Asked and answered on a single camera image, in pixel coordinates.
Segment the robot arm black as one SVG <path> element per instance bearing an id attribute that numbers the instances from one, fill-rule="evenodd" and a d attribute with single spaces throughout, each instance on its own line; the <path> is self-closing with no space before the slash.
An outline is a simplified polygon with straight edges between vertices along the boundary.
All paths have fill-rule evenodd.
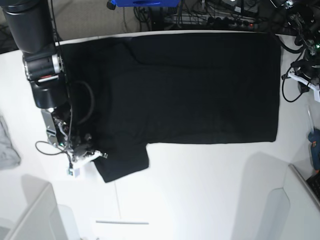
<path id="1" fill-rule="evenodd" d="M 92 117 L 96 101 L 88 83 L 68 79 L 53 1 L 2 0 L 0 8 L 22 51 L 25 76 L 46 126 L 45 143 L 67 156 L 67 173 L 77 178 L 86 164 L 107 154 L 94 147 L 90 133 L 80 133 L 80 127 Z M 80 118 L 74 115 L 73 86 L 83 87 L 88 93 L 88 110 Z"/>
<path id="2" fill-rule="evenodd" d="M 272 0 L 274 10 L 268 20 L 270 35 L 279 45 L 298 58 L 290 64 L 281 76 L 281 93 L 284 100 L 293 103 L 309 90 L 313 91 L 316 102 L 320 101 L 320 2 L 318 0 Z M 298 49 L 288 47 L 273 31 L 276 15 L 284 13 L 284 20 L 296 32 L 294 44 Z M 285 97 L 285 81 L 298 82 L 299 95 L 289 100 Z"/>

